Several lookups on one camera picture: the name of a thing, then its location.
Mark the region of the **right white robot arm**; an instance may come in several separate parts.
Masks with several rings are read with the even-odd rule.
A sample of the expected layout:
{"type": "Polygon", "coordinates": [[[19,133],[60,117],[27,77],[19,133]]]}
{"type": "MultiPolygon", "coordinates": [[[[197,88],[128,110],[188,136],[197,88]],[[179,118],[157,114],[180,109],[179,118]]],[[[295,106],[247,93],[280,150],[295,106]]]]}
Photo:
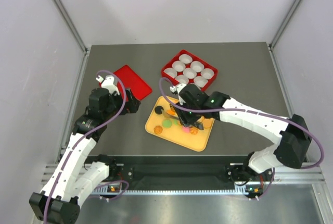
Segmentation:
{"type": "Polygon", "coordinates": [[[175,111],[186,127],[196,127],[200,117],[213,118],[250,130],[272,142],[271,146],[261,151],[251,152],[241,168],[234,168],[231,171],[232,180],[248,182],[272,168],[302,167],[311,144],[303,117],[293,115],[282,120],[265,117],[263,112],[229,95],[217,91],[208,95],[194,84],[178,84],[175,94],[180,100],[175,111]]]}

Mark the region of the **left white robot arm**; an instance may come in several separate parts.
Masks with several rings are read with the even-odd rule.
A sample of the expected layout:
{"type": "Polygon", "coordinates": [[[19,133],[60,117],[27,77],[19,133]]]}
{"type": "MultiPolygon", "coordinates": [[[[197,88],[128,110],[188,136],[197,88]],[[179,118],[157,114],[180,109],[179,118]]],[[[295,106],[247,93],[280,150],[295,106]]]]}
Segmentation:
{"type": "Polygon", "coordinates": [[[116,161],[106,155],[99,155],[84,175],[79,173],[107,124],[119,115],[136,113],[139,106],[140,101],[131,89],[125,89],[125,97],[117,90],[92,90],[85,113],[75,122],[57,168],[41,191],[33,193],[29,199],[38,220],[75,223],[82,205],[99,184],[117,177],[116,161]]]}

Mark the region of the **black sandwich cookie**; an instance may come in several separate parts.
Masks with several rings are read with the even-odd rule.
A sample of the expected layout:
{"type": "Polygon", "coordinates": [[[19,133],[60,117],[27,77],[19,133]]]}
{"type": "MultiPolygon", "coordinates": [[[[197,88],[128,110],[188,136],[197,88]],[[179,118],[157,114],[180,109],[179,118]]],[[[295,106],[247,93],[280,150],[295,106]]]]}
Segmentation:
{"type": "Polygon", "coordinates": [[[157,115],[161,115],[161,114],[163,114],[164,108],[162,106],[156,106],[154,108],[154,111],[157,115]]]}

